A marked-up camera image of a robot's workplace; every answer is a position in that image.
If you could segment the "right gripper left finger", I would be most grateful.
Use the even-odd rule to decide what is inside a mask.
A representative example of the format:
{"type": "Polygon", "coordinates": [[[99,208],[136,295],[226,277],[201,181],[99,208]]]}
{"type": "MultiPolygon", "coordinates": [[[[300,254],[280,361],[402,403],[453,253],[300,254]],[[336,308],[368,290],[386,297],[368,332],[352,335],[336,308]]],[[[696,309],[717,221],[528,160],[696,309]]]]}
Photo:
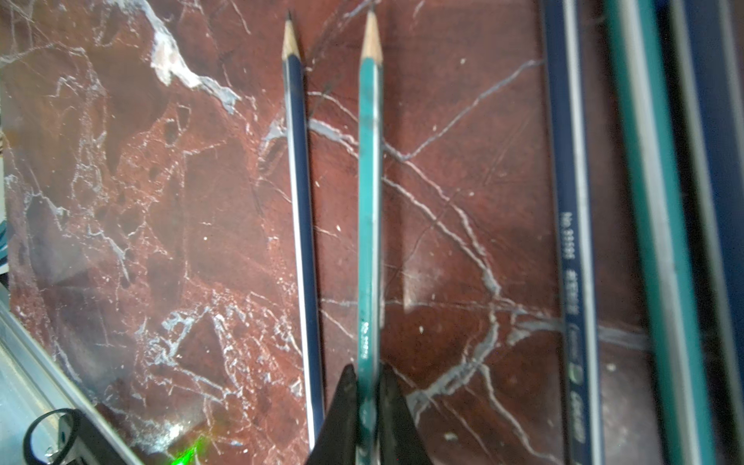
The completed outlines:
{"type": "Polygon", "coordinates": [[[358,441],[358,382],[347,364],[336,386],[331,408],[306,465],[355,465],[358,441]]]}

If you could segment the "dark blue printed pencil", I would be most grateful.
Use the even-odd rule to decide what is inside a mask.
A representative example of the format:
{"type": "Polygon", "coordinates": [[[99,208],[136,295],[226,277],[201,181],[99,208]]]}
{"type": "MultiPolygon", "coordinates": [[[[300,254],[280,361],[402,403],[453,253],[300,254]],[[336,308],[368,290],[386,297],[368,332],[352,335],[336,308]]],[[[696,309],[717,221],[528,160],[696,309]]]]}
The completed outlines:
{"type": "Polygon", "coordinates": [[[604,463],[579,4],[542,2],[563,316],[567,459],[604,463]]]}

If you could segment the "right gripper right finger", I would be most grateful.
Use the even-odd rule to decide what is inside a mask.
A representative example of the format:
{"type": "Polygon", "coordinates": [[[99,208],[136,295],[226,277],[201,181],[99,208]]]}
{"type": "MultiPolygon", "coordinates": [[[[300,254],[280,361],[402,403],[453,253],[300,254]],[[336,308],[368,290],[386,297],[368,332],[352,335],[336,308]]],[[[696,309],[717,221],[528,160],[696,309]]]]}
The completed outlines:
{"type": "Polygon", "coordinates": [[[383,364],[378,394],[378,437],[382,464],[427,464],[432,461],[420,439],[393,369],[383,364]]]}

